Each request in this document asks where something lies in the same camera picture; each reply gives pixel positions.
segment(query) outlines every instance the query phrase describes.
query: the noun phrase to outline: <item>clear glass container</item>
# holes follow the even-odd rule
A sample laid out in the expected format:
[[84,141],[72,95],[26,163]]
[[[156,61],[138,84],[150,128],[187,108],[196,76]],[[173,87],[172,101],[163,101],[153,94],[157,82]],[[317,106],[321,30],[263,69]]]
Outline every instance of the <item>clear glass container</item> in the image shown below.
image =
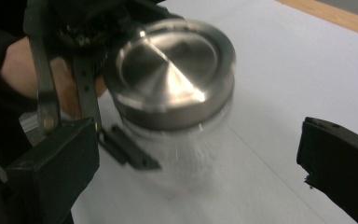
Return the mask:
[[161,166],[161,170],[143,175],[169,189],[187,189],[202,183],[222,151],[230,109],[231,100],[199,125],[172,132],[147,130],[123,118],[123,130]]

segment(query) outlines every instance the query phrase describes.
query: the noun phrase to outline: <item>person's hand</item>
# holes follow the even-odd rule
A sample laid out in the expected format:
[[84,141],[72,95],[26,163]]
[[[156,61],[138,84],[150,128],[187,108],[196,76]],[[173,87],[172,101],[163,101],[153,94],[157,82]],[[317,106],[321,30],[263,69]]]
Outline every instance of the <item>person's hand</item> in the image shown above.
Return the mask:
[[[50,61],[50,66],[61,110],[73,118],[81,118],[77,85],[70,64],[58,57]],[[7,54],[0,70],[0,78],[21,95],[37,99],[37,75],[27,37],[7,48]],[[95,89],[97,96],[101,96],[106,91],[102,76],[96,77]]]

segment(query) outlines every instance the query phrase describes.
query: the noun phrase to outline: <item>metal lid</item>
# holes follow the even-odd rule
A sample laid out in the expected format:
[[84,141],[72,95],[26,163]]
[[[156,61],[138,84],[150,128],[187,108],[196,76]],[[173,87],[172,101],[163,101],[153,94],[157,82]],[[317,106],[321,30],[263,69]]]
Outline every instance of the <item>metal lid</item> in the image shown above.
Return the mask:
[[231,97],[235,52],[219,30],[198,21],[165,20],[140,30],[104,79],[124,118],[172,131],[214,115]]

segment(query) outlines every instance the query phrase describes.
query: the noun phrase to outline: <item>white table surface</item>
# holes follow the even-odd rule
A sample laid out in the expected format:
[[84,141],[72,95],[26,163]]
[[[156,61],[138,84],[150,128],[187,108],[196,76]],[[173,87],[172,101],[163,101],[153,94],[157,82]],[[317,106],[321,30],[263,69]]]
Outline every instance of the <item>white table surface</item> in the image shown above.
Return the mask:
[[[154,188],[103,150],[72,211],[76,224],[355,223],[296,164],[305,117],[358,133],[358,34],[273,0],[163,4],[221,29],[237,51],[234,106],[224,153],[198,189]],[[117,121],[111,97],[103,124]]]

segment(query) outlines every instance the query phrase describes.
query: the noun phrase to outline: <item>black mechanical arm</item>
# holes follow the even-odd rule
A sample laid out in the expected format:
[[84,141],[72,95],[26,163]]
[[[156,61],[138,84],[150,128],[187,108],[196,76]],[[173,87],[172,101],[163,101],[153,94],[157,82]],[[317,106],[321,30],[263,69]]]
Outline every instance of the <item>black mechanical arm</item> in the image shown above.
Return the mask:
[[306,118],[297,163],[309,173],[307,184],[358,222],[358,134],[336,123]]
[[[5,167],[0,183],[0,224],[71,224],[70,209],[99,167],[98,142],[121,164],[138,170],[159,164],[118,127],[101,124],[94,78],[110,54],[145,24],[179,18],[159,1],[29,0],[24,15],[39,81],[39,128],[47,136]],[[81,120],[61,119],[49,61],[73,66]]]

